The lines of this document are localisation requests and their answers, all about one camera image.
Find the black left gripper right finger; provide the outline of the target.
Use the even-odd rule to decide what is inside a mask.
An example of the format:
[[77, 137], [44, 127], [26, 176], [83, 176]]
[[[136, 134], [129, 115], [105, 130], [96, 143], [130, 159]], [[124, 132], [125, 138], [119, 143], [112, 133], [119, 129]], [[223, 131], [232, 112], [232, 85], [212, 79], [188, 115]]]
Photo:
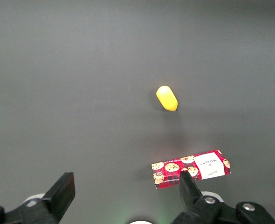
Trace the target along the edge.
[[172, 221], [173, 224], [236, 223], [235, 209], [217, 194], [202, 194], [189, 172], [180, 173], [179, 192], [185, 211]]

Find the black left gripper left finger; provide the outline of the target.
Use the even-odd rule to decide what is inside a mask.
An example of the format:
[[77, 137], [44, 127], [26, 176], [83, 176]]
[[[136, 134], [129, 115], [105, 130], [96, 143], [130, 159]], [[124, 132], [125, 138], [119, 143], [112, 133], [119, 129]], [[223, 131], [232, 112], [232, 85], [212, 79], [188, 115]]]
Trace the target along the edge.
[[64, 173], [43, 195], [19, 208], [22, 224], [58, 224], [75, 198], [74, 173]]

